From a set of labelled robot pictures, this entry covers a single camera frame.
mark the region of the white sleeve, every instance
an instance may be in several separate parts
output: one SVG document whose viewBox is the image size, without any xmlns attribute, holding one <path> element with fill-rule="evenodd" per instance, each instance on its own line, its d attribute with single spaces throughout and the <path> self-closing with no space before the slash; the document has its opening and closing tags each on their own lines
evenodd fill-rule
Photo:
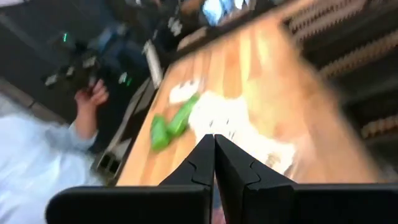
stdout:
<svg viewBox="0 0 398 224">
<path fill-rule="evenodd" d="M 91 139 L 82 139 L 77 135 L 75 123 L 72 123 L 70 126 L 56 126 L 51 124 L 45 132 L 45 136 L 52 147 L 65 150 L 86 151 L 94 144 L 97 133 Z"/>
</svg>

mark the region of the butcher block countertop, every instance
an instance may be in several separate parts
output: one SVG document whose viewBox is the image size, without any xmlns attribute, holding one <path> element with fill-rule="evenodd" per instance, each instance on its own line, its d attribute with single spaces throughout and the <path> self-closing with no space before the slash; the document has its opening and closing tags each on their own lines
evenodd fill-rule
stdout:
<svg viewBox="0 0 398 224">
<path fill-rule="evenodd" d="M 205 89 L 226 98 L 243 95 L 251 123 L 267 138 L 294 144 L 287 174 L 300 183 L 379 182 L 379 172 L 311 66 L 299 57 L 281 20 L 310 1 L 285 5 L 172 64 L 152 103 L 118 186 L 158 185 L 195 147 L 192 130 L 162 152 L 150 149 L 155 114 L 171 119 L 171 89 L 204 78 Z"/>
</svg>

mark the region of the green object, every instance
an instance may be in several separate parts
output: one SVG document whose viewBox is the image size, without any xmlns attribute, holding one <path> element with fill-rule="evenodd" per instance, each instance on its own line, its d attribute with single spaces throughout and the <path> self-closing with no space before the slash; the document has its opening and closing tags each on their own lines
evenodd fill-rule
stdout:
<svg viewBox="0 0 398 224">
<path fill-rule="evenodd" d="M 173 117 L 170 124 L 167 126 L 167 131 L 173 138 L 179 137 L 188 126 L 189 115 L 191 114 L 193 106 L 199 100 L 198 95 L 193 95 L 187 102 L 182 105 L 177 114 Z"/>
<path fill-rule="evenodd" d="M 150 127 L 150 143 L 154 151 L 161 151 L 170 143 L 166 121 L 163 116 L 155 115 Z"/>
</svg>

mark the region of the white paper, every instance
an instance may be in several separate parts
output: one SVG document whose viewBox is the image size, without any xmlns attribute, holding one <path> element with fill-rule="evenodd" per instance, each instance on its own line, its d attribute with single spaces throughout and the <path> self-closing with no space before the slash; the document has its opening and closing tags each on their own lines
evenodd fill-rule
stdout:
<svg viewBox="0 0 398 224">
<path fill-rule="evenodd" d="M 193 107 L 188 123 L 195 132 L 197 143 L 206 134 L 221 134 L 280 174 L 293 163 L 294 146 L 259 134 L 250 123 L 243 97 L 225 99 L 207 91 Z"/>
</svg>

